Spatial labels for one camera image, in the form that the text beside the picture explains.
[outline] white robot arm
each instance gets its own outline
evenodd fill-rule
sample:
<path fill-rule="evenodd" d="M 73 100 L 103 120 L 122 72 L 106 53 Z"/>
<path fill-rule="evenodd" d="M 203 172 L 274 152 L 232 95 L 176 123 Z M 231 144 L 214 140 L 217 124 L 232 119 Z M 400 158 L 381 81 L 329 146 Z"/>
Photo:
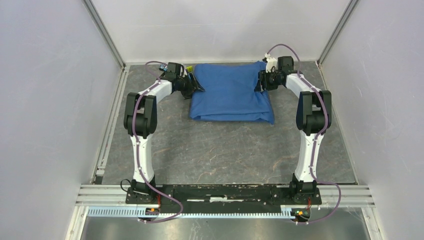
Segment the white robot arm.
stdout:
<path fill-rule="evenodd" d="M 283 85 L 299 98 L 296 125 L 300 130 L 301 141 L 299 161 L 293 174 L 293 181 L 302 184 L 312 183 L 316 186 L 311 171 L 317 176 L 318 153 L 325 133 L 324 131 L 317 136 L 324 128 L 325 117 L 316 92 L 319 93 L 325 105 L 328 119 L 327 128 L 331 125 L 331 93 L 328 90 L 320 90 L 313 86 L 305 79 L 303 74 L 294 70 L 294 61 L 290 56 L 279 57 L 277 60 L 266 53 L 264 61 L 267 62 L 266 69 L 259 74 L 262 88 L 270 91 Z"/>
<path fill-rule="evenodd" d="M 146 96 L 156 96 L 156 104 L 159 103 L 162 99 L 172 93 L 172 84 L 167 80 L 156 80 L 156 82 L 144 91 L 140 91 L 138 94 L 142 95 L 144 92 L 148 91 Z M 145 178 L 149 183 L 153 180 L 155 173 L 152 167 L 152 137 L 153 133 L 149 134 L 146 138 L 143 136 L 138 136 L 139 144 L 137 144 L 137 139 L 134 135 L 130 136 L 132 141 L 132 147 L 134 152 L 134 174 L 133 179 L 138 183 L 144 183 L 142 176 L 140 175 L 139 168 L 141 168 Z M 139 153 L 139 160 L 137 161 L 137 148 Z"/>

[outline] folded cloth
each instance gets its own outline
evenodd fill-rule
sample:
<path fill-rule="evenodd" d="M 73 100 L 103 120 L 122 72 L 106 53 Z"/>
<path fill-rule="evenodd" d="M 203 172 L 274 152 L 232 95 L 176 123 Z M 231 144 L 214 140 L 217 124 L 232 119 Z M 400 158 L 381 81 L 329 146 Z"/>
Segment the folded cloth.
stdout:
<path fill-rule="evenodd" d="M 194 75 L 204 92 L 191 99 L 190 117 L 199 121 L 253 121 L 274 124 L 267 91 L 255 91 L 265 62 L 240 66 L 198 64 Z"/>

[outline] black mounting plate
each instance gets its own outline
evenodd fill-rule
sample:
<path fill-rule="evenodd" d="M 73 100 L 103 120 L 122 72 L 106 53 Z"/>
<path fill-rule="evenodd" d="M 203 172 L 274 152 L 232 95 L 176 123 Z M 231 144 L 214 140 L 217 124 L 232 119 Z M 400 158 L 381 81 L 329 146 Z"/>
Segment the black mounting plate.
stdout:
<path fill-rule="evenodd" d="M 281 184 L 164 184 L 156 188 L 180 201 L 184 207 L 183 213 L 190 214 L 281 213 L 281 205 L 306 206 L 308 197 L 312 205 L 322 204 L 318 188 L 315 194 L 290 197 L 293 190 Z M 125 202 L 157 204 L 158 199 L 134 193 L 129 188 Z M 177 203 L 160 197 L 161 213 L 177 213 L 179 210 Z"/>

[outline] gray floor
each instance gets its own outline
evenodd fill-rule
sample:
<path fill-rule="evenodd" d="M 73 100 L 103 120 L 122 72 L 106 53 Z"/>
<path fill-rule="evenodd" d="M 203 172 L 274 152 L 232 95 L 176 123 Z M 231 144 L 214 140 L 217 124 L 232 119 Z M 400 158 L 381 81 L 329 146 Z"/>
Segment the gray floor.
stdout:
<path fill-rule="evenodd" d="M 313 209 L 311 219 L 329 209 Z M 175 219 L 160 224 L 142 224 L 136 218 L 88 217 L 81 239 L 187 239 L 187 240 L 369 240 L 361 209 L 338 209 L 333 216 L 306 226 L 286 219 Z"/>
<path fill-rule="evenodd" d="M 157 65 L 150 66 L 157 70 Z M 308 81 L 324 89 L 314 62 L 302 63 Z M 113 135 L 102 184 L 132 179 L 132 144 L 123 127 L 126 96 L 155 78 L 145 67 L 131 66 Z M 191 100 L 175 92 L 158 104 L 158 126 L 152 142 L 157 184 L 288 183 L 299 158 L 296 128 L 297 97 L 284 87 L 269 93 L 275 125 L 257 122 L 201 122 L 189 118 Z M 340 128 L 333 117 L 319 150 L 317 177 L 338 183 L 355 182 Z"/>

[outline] white wall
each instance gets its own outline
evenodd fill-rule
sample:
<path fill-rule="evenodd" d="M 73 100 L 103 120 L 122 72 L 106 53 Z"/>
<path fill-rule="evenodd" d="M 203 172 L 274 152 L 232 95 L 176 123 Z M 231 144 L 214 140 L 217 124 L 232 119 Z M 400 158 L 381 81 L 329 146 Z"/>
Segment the white wall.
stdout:
<path fill-rule="evenodd" d="M 80 0 L 1 1 L 0 56 L 0 239 L 63 239 L 120 68 Z"/>
<path fill-rule="evenodd" d="M 360 1 L 323 63 L 387 239 L 424 233 L 424 2 Z"/>
<path fill-rule="evenodd" d="M 316 60 L 349 0 L 93 0 L 124 61 Z M 277 49 L 276 56 L 288 54 Z"/>

